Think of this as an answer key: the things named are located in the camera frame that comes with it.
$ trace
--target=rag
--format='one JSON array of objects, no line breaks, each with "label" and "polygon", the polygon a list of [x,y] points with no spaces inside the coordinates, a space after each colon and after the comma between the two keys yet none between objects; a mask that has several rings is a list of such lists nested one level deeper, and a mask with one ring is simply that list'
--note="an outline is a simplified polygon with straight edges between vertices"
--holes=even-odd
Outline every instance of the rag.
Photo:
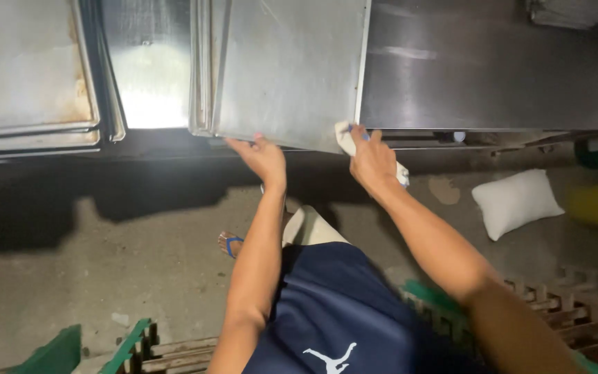
[{"label": "rag", "polygon": [[[352,125],[347,122],[339,122],[334,125],[334,128],[336,129],[336,141],[338,142],[338,145],[345,153],[354,156],[357,153],[357,146],[355,146],[354,141],[352,140],[352,135],[350,134]],[[370,140],[368,134],[364,134],[364,139]],[[407,171],[407,168],[396,161],[396,179],[403,185],[403,187],[408,187],[410,185],[409,175],[410,173]]]}]

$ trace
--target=left hand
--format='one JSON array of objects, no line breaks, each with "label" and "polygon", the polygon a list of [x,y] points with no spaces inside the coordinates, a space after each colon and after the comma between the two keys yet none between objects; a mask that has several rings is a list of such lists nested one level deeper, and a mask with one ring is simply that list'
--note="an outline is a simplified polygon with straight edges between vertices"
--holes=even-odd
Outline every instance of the left hand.
[{"label": "left hand", "polygon": [[246,165],[257,174],[265,190],[279,188],[285,191],[287,175],[285,172],[285,156],[277,145],[270,142],[262,134],[255,134],[255,143],[226,138],[225,142],[234,149]]}]

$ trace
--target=metal table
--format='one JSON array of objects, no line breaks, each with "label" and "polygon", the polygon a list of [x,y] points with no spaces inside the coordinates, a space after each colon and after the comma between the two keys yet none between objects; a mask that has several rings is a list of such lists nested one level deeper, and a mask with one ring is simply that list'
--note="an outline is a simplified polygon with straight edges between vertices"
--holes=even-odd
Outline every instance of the metal table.
[{"label": "metal table", "polygon": [[598,130],[598,32],[532,25],[520,3],[374,0],[361,122]]}]

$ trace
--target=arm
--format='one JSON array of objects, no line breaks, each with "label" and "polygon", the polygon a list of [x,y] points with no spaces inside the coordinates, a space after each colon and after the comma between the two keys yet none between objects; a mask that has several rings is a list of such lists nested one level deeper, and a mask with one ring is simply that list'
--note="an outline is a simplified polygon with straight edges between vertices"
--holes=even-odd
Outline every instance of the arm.
[{"label": "arm", "polygon": [[465,310],[491,363],[502,373],[581,373],[567,346],[501,283],[490,264],[454,228],[410,196],[395,178],[396,157],[373,132],[356,126],[350,170],[389,213],[421,268]]},{"label": "arm", "polygon": [[280,276],[280,221],[287,184],[285,158],[277,146],[261,136],[253,146],[232,139],[227,143],[262,178],[265,190],[232,270],[210,373],[241,373],[269,318]]}]

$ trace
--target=white bag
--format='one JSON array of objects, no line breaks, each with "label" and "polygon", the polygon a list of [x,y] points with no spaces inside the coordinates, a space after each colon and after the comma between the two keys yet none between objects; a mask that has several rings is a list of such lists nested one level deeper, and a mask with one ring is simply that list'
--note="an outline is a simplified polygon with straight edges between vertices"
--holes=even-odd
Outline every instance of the white bag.
[{"label": "white bag", "polygon": [[472,197],[481,208],[486,232],[493,241],[528,222],[564,214],[546,171],[540,169],[481,184],[472,189]]}]

